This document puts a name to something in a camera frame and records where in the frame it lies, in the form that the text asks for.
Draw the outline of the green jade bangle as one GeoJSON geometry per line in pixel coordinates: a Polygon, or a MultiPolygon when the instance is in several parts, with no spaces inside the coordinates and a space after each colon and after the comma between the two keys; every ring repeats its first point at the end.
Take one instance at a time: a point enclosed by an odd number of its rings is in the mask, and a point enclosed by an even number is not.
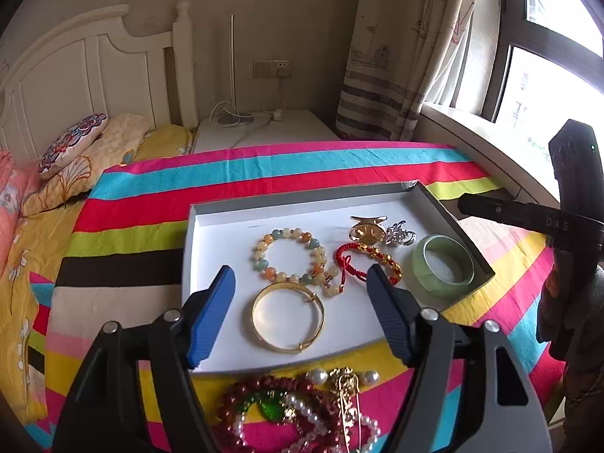
{"type": "Polygon", "coordinates": [[[441,234],[427,235],[414,248],[411,265],[428,293],[453,299],[470,291],[475,263],[459,241],[441,234]]]}

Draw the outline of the pink floral folded quilt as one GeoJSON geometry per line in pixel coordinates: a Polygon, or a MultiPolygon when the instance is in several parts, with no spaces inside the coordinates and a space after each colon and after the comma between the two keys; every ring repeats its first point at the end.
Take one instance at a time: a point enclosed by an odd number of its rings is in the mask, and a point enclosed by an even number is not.
{"type": "Polygon", "coordinates": [[[1,150],[0,272],[4,273],[23,201],[39,186],[36,164],[19,166],[1,150]]]}

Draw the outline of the colourful striped cloth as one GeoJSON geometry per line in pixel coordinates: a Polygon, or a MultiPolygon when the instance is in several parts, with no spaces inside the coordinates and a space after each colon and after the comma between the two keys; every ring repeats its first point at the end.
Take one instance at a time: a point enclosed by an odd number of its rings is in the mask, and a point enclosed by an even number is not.
{"type": "Polygon", "coordinates": [[[340,141],[211,151],[111,167],[83,203],[47,311],[45,388],[55,450],[108,444],[103,412],[69,440],[62,410],[94,339],[122,337],[201,294],[211,305],[186,373],[230,452],[376,452],[413,373],[391,352],[359,274],[395,278],[461,325],[496,322],[533,395],[563,374],[536,340],[553,253],[541,234],[450,215],[496,181],[447,145],[340,141]]]}

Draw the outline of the window frame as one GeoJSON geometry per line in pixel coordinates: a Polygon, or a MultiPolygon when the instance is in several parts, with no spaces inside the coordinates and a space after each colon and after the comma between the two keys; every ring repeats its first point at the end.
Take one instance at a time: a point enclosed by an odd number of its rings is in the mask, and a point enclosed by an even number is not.
{"type": "Polygon", "coordinates": [[[480,115],[496,121],[504,98],[513,50],[518,48],[572,72],[598,91],[603,90],[603,59],[578,42],[533,23],[527,17],[528,0],[499,0],[499,41],[480,115]]]}

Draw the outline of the grey cardboard tray box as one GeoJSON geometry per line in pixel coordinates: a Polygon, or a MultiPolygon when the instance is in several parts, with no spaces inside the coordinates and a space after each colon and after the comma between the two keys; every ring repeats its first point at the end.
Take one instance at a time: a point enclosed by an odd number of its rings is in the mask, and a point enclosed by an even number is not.
{"type": "Polygon", "coordinates": [[[380,244],[400,272],[399,287],[409,290],[424,307],[445,310],[492,280],[495,273],[456,218],[420,182],[361,185],[248,199],[197,203],[187,220],[182,267],[182,292],[205,290],[227,265],[236,274],[236,293],[210,356],[197,371],[236,373],[269,370],[318,360],[361,348],[382,339],[364,283],[343,274],[336,255],[348,256],[357,272],[373,259],[350,251],[351,216],[386,216],[382,227],[407,221],[417,233],[409,247],[380,244]],[[441,234],[463,244],[475,263],[468,293],[453,299],[437,297],[421,287],[411,256],[427,235],[441,234]],[[265,348],[250,322],[253,300],[272,283],[299,283],[317,293],[325,306],[325,326],[316,342],[301,354],[265,348]]]}

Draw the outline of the wall socket plate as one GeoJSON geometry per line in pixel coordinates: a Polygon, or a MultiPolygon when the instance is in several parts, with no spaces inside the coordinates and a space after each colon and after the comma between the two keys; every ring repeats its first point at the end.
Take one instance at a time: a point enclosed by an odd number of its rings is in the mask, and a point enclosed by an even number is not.
{"type": "Polygon", "coordinates": [[[258,59],[253,62],[255,79],[289,79],[293,76],[293,65],[289,59],[258,59]]]}

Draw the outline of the embroidered round cushion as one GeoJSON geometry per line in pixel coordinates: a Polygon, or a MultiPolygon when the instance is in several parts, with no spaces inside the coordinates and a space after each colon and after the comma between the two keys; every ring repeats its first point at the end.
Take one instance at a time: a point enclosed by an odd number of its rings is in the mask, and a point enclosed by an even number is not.
{"type": "Polygon", "coordinates": [[[108,123],[104,112],[97,112],[66,129],[42,154],[38,174],[48,180],[60,172],[92,144],[108,123]]]}

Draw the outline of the yellow patterned pillow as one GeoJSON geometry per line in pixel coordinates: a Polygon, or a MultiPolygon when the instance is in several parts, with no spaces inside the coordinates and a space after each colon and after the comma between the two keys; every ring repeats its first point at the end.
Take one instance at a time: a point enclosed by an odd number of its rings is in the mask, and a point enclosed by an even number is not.
{"type": "Polygon", "coordinates": [[[108,118],[103,132],[92,144],[60,172],[44,180],[40,189],[22,205],[22,215],[31,217],[50,211],[73,197],[91,190],[108,168],[128,165],[153,122],[136,114],[120,114],[108,118]]]}

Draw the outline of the white bedside table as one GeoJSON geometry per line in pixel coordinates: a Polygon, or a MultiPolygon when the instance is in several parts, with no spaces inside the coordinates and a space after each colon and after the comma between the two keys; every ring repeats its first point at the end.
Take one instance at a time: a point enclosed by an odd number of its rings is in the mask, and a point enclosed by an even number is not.
{"type": "Polygon", "coordinates": [[[194,137],[193,153],[204,153],[243,146],[281,143],[337,141],[339,137],[308,109],[287,109],[280,121],[273,121],[269,112],[256,112],[250,124],[223,128],[201,122],[194,137]]]}

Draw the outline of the gold bangle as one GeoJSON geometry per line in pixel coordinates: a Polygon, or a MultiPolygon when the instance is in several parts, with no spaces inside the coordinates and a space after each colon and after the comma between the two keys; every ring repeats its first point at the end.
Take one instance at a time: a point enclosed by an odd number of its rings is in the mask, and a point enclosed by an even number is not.
{"type": "Polygon", "coordinates": [[[255,338],[265,348],[301,354],[322,334],[325,306],[315,291],[299,283],[272,283],[253,300],[250,322],[255,338]]]}

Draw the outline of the silver leaf brooch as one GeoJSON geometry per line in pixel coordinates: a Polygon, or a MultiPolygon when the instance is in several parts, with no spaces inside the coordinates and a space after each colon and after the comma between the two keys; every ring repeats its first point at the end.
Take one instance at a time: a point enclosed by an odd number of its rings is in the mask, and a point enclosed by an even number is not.
{"type": "Polygon", "coordinates": [[[417,233],[407,229],[407,221],[400,220],[386,229],[384,243],[389,247],[409,247],[417,240],[417,233]]]}

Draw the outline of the white desk lamp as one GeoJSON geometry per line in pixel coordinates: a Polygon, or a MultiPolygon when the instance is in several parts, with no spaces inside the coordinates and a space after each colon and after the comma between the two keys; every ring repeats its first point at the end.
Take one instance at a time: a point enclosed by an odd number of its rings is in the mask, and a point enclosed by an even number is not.
{"type": "Polygon", "coordinates": [[[253,122],[253,117],[250,114],[240,112],[237,106],[236,16],[234,14],[229,17],[228,64],[229,100],[223,101],[218,105],[218,116],[216,119],[217,124],[223,128],[231,128],[240,124],[250,124],[253,122]]]}

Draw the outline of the patterned striped curtain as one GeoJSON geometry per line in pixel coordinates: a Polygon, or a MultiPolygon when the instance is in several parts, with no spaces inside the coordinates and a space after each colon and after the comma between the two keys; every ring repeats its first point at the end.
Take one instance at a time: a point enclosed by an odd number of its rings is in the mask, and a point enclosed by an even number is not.
{"type": "Polygon", "coordinates": [[[343,139],[407,141],[451,97],[476,9],[490,0],[358,0],[336,115],[343,139]]]}

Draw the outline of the pearl earring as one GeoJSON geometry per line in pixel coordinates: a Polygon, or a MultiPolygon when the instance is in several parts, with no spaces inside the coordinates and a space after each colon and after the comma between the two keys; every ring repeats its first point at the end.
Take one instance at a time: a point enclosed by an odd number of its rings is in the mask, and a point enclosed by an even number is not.
{"type": "Polygon", "coordinates": [[[320,387],[328,381],[329,373],[325,369],[313,368],[306,372],[306,378],[317,387],[320,387]]]}
{"type": "Polygon", "coordinates": [[[361,381],[366,387],[372,387],[373,385],[377,385],[380,381],[380,374],[377,370],[361,372],[361,381]]]}

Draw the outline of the yellow floral bedsheet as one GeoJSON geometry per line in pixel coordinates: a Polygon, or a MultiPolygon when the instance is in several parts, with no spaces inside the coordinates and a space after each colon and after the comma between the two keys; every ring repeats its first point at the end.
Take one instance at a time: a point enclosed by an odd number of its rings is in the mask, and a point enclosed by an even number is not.
{"type": "Polygon", "coordinates": [[[169,125],[88,192],[17,219],[1,273],[1,391],[49,438],[101,325],[136,326],[181,302],[193,137],[169,125]]]}

